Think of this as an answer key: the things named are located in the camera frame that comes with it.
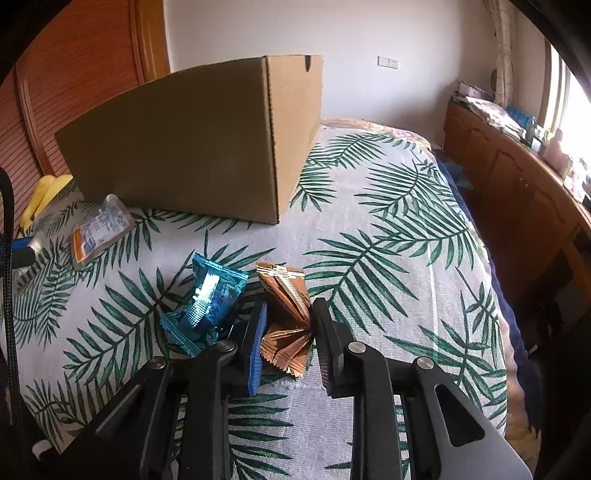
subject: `metal screw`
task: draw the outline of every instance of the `metal screw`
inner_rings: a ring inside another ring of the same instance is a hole
[[[363,353],[365,352],[365,345],[361,342],[351,342],[348,344],[347,348],[353,353]]]
[[[234,342],[230,340],[220,340],[216,343],[216,348],[221,352],[230,352],[234,348]]]
[[[166,359],[163,356],[154,356],[148,360],[148,366],[152,370],[160,370],[166,365]]]
[[[417,365],[423,370],[431,370],[435,366],[435,363],[429,357],[422,356],[417,359]]]

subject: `blue candy wrapper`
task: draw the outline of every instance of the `blue candy wrapper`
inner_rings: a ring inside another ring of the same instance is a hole
[[[195,291],[189,304],[163,314],[160,324],[186,354],[197,356],[228,334],[232,324],[227,316],[244,290],[248,274],[195,254],[193,275]]]

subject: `leaf print bedspread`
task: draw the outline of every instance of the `leaf print bedspread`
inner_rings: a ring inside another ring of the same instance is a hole
[[[45,248],[14,297],[22,393],[52,444],[65,449],[148,358],[177,350],[159,320],[187,301],[194,252],[251,273],[257,260],[302,267],[358,340],[432,357],[502,433],[504,319],[488,259],[423,147],[322,126],[279,225],[132,209],[134,229],[80,271],[70,234],[93,205],[68,185],[33,224]],[[262,383],[230,401],[233,477],[348,478],[352,400],[326,397],[317,360],[298,381],[268,372]],[[408,473],[404,433],[401,447]]]

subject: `banana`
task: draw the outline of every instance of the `banana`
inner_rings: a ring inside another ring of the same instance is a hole
[[[31,195],[31,200],[29,200],[29,204],[21,216],[20,226],[23,232],[25,232],[33,222],[35,211],[39,207],[39,204],[41,203],[41,200],[43,199],[47,189],[55,180],[56,178],[53,175],[45,175],[37,182],[37,185],[35,186],[35,189]]]
[[[35,210],[35,216],[33,217],[34,219],[39,216],[39,214],[43,211],[43,209],[47,206],[47,204],[53,199],[53,197],[56,196],[58,193],[60,193],[62,188],[71,182],[72,178],[74,178],[74,177],[72,177],[72,175],[60,175],[58,178],[56,178],[56,180],[49,186],[49,188],[45,192],[45,195],[43,195],[41,202],[39,203],[37,209]]]

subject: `gold candy wrapper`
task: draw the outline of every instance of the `gold candy wrapper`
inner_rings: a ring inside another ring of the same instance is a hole
[[[256,272],[272,297],[269,328],[262,338],[261,355],[296,378],[306,371],[312,346],[310,297],[302,270],[257,262]]]

